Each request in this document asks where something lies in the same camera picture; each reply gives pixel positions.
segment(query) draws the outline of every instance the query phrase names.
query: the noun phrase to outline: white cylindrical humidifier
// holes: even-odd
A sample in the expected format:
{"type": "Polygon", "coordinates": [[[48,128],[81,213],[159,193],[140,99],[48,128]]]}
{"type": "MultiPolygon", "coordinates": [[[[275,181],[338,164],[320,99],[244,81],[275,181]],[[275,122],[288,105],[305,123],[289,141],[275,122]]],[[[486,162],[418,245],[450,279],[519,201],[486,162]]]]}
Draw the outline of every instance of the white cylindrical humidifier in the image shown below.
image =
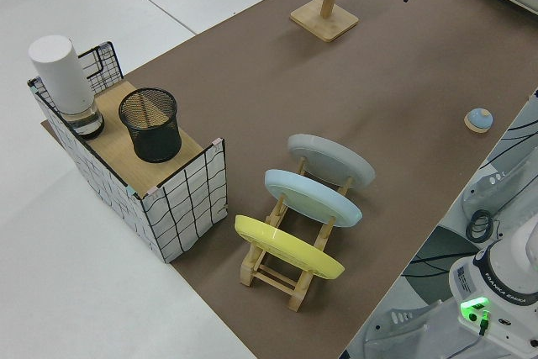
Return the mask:
{"type": "Polygon", "coordinates": [[[48,35],[32,43],[28,54],[64,120],[82,138],[99,135],[104,119],[71,40],[48,35]]]}

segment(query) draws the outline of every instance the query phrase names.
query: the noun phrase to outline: storage box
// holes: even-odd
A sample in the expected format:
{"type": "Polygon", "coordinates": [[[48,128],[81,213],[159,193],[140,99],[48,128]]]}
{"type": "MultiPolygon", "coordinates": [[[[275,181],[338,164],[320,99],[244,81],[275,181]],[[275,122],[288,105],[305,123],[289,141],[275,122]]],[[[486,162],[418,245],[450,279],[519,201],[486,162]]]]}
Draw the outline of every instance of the storage box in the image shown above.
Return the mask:
{"type": "Polygon", "coordinates": [[[84,140],[71,129],[39,77],[28,84],[90,186],[160,259],[170,262],[228,213],[224,140],[203,149],[181,130],[182,148],[176,157],[165,163],[142,161],[119,122],[119,102],[135,88],[123,80],[112,43],[79,58],[105,119],[105,129],[95,140],[84,140]]]}

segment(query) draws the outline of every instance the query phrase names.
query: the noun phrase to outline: plate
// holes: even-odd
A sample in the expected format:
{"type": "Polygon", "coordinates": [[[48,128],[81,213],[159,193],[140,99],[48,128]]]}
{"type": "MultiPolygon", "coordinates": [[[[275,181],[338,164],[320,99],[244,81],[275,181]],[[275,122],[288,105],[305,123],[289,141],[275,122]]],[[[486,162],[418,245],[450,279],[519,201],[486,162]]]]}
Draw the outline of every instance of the plate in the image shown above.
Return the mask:
{"type": "Polygon", "coordinates": [[[335,227],[351,227],[362,218],[361,210],[334,189],[284,170],[266,171],[266,188],[273,197],[285,195],[289,208],[321,223],[335,218],[335,227]]]}
{"type": "Polygon", "coordinates": [[[318,277],[336,279],[344,271],[342,264],[333,257],[259,220],[237,215],[235,231],[262,250],[318,277]]]}
{"type": "Polygon", "coordinates": [[[361,189],[376,177],[370,163],[332,140],[314,135],[292,135],[287,140],[287,149],[296,160],[306,158],[308,173],[339,187],[352,177],[351,188],[361,189]]]}

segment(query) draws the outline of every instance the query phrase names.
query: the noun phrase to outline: wire basket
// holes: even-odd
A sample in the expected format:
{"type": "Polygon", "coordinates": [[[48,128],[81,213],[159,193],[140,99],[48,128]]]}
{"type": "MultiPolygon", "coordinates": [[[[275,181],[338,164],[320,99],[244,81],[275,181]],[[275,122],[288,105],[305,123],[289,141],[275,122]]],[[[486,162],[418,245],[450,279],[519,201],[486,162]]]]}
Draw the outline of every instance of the wire basket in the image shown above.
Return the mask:
{"type": "Polygon", "coordinates": [[[134,153],[149,163],[170,160],[181,149],[175,98],[160,88],[140,88],[119,105],[119,118],[133,141],[134,153]]]}

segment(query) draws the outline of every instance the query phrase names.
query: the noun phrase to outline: green led light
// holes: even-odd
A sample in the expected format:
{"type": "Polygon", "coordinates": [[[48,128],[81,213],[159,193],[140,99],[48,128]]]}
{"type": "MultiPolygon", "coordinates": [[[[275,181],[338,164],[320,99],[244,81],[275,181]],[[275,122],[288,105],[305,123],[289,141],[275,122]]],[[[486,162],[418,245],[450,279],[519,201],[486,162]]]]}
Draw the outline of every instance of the green led light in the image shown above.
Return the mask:
{"type": "MultiPolygon", "coordinates": [[[[474,298],[461,303],[460,310],[462,311],[463,318],[471,321],[476,320],[476,315],[474,319],[472,319],[470,315],[474,314],[473,312],[475,309],[481,309],[487,304],[489,304],[489,300],[487,298],[474,298]]],[[[484,311],[483,315],[488,315],[488,311],[484,311]]]]}
{"type": "Polygon", "coordinates": [[[468,309],[472,306],[476,306],[477,304],[481,304],[485,306],[487,302],[488,302],[487,298],[474,298],[473,300],[467,300],[466,302],[463,302],[462,304],[460,304],[460,307],[462,309],[468,309]]]}

